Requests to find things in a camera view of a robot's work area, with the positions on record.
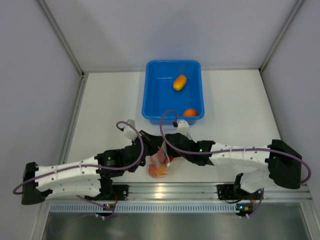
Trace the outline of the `clear zip top bag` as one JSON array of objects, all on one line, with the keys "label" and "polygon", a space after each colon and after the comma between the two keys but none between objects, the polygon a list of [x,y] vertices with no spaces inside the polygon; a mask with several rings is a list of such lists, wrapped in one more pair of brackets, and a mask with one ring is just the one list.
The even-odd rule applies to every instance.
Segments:
[{"label": "clear zip top bag", "polygon": [[169,155],[167,153],[167,145],[165,142],[157,149],[157,152],[151,156],[148,156],[146,159],[147,163],[147,172],[149,165],[159,165],[159,164],[166,164],[167,165],[167,175],[170,172],[171,161],[169,160]]}]

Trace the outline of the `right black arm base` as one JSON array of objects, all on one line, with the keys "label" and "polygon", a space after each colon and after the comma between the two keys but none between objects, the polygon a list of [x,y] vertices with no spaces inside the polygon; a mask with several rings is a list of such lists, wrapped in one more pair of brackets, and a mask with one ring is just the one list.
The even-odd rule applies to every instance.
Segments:
[{"label": "right black arm base", "polygon": [[244,194],[233,184],[218,184],[216,186],[218,199],[226,202],[236,202],[243,200]]}]

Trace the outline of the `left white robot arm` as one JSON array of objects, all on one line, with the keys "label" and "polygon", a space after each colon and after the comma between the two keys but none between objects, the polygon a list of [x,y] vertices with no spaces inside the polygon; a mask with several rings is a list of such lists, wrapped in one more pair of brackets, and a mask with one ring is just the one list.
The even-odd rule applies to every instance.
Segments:
[{"label": "left white robot arm", "polygon": [[27,163],[23,174],[22,205],[35,205],[52,198],[83,196],[103,201],[113,194],[113,178],[134,173],[146,164],[146,157],[157,153],[160,136],[143,135],[121,149],[106,150],[78,162],[39,166]]}]

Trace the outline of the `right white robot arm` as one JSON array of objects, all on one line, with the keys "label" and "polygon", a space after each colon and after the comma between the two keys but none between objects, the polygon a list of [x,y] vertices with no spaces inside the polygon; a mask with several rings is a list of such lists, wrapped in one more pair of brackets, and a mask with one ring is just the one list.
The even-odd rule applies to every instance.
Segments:
[{"label": "right white robot arm", "polygon": [[236,175],[233,192],[240,199],[272,186],[296,190],[301,185],[302,156],[279,139],[264,147],[239,147],[213,140],[193,141],[174,133],[165,135],[165,143],[170,157],[182,157],[198,166],[252,168]]}]

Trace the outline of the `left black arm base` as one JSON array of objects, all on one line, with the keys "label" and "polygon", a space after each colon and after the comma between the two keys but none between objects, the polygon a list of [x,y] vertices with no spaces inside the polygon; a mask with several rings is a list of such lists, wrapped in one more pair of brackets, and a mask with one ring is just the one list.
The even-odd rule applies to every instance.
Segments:
[{"label": "left black arm base", "polygon": [[107,185],[101,188],[99,200],[100,201],[124,201],[128,197],[129,186],[127,184]]}]

